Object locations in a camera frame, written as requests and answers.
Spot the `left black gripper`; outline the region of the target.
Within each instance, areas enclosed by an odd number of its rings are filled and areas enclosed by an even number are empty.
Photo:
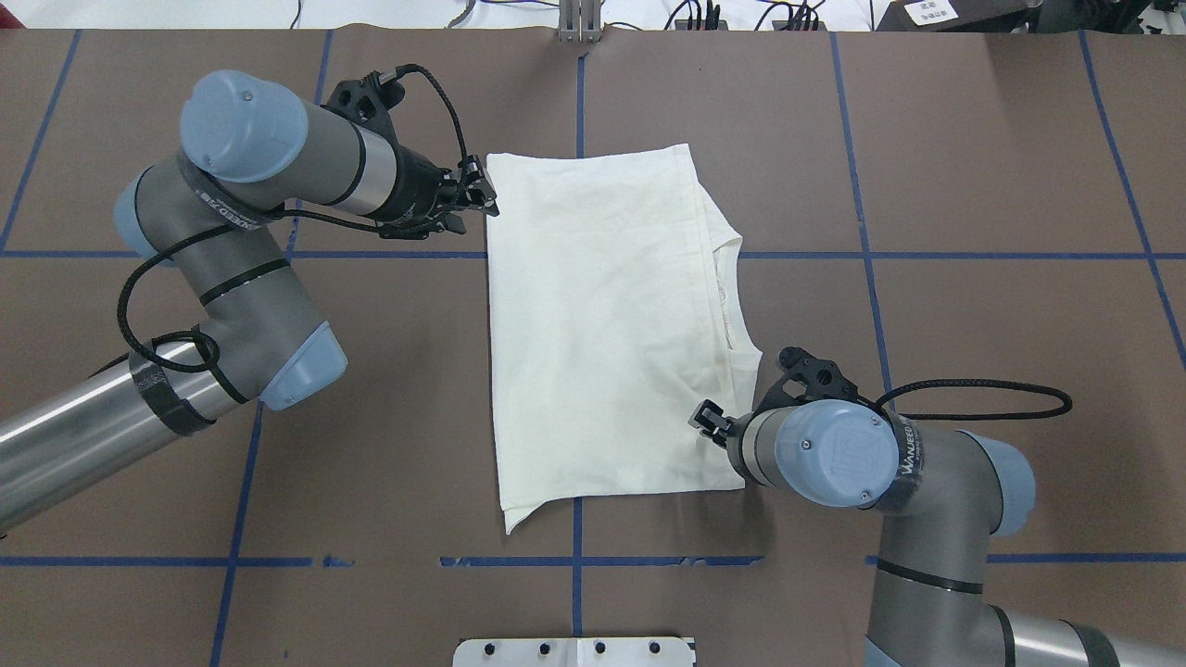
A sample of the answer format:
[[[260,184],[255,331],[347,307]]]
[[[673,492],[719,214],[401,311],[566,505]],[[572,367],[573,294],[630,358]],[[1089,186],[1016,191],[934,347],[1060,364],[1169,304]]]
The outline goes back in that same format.
[[[374,211],[378,236],[385,240],[427,240],[433,233],[465,235],[461,215],[454,214],[449,195],[455,185],[448,171],[409,148],[395,150],[397,177],[391,193]],[[458,164],[455,208],[487,216],[500,214],[497,193],[479,157],[463,157]]]

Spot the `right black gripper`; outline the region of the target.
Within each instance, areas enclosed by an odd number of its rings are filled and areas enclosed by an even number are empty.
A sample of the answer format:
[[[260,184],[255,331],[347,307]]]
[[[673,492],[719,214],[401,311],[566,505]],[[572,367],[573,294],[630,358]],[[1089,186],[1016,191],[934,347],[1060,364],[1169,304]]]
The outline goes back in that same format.
[[[704,398],[693,409],[688,425],[699,431],[700,436],[718,442],[718,447],[723,449],[731,464],[744,464],[744,436],[753,419],[753,412],[738,417],[725,415],[723,407],[710,398]]]

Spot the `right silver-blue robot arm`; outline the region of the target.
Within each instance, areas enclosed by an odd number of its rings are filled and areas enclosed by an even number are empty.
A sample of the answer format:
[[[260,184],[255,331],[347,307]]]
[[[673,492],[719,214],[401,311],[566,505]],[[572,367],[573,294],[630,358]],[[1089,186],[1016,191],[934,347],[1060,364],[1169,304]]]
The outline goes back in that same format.
[[[1033,470],[1005,442],[839,398],[740,418],[707,400],[689,423],[755,485],[881,512],[867,666],[1182,665],[1178,648],[984,599],[991,539],[1019,532],[1035,503]]]

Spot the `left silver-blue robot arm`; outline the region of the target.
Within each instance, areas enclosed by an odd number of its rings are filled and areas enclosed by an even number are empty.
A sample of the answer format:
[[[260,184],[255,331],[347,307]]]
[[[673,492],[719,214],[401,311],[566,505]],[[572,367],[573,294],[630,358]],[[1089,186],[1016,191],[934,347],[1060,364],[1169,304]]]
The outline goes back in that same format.
[[[344,80],[323,103],[238,70],[204,76],[174,155],[114,207],[139,258],[114,301],[123,351],[4,421],[4,532],[242,405],[287,409],[347,370],[272,225],[421,241],[465,233],[466,211],[497,215],[496,193],[428,68]]]

